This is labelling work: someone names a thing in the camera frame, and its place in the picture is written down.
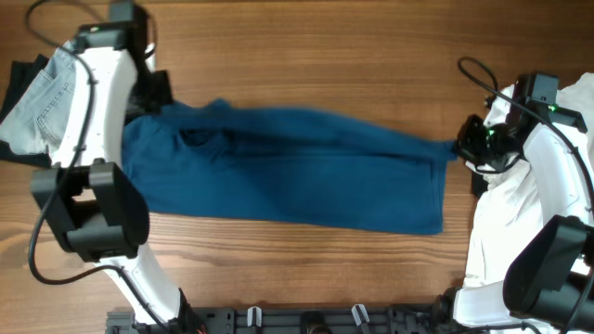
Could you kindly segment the blue t-shirt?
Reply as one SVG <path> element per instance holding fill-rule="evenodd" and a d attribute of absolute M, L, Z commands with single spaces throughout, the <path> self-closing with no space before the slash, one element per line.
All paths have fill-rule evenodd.
<path fill-rule="evenodd" d="M 397 234 L 443 229 L 448 141 L 313 109 L 176 103 L 128 123 L 123 169 L 154 212 Z"/>

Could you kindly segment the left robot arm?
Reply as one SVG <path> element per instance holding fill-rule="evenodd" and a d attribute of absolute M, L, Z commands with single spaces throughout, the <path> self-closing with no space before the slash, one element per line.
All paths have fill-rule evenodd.
<path fill-rule="evenodd" d="M 122 168 L 130 96 L 151 98 L 167 79 L 147 66 L 147 39 L 147 23 L 133 19 L 83 25 L 76 33 L 68 52 L 76 88 L 66 133 L 53 166 L 31 182 L 40 214 L 28 265 L 39 282 L 52 286 L 106 273 L 132 305 L 131 326 L 139 333 L 202 333 L 203 322 L 148 244 L 148 206 Z M 90 269 L 65 278 L 44 276 L 35 258 L 42 225 Z"/>

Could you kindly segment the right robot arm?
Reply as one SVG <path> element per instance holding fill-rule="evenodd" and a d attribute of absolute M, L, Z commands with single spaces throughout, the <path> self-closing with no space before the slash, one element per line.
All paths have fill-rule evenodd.
<path fill-rule="evenodd" d="M 555 105 L 514 107 L 502 124 L 486 126 L 471 115 L 454 150 L 477 165 L 505 173 L 524 159 L 536 180 L 541 229 L 514 257 L 504 276 L 462 288 L 449 305 L 453 321 L 467 329 L 503 329 L 530 323 L 566 333 L 593 329 L 593 172 L 585 150 L 582 115 Z"/>

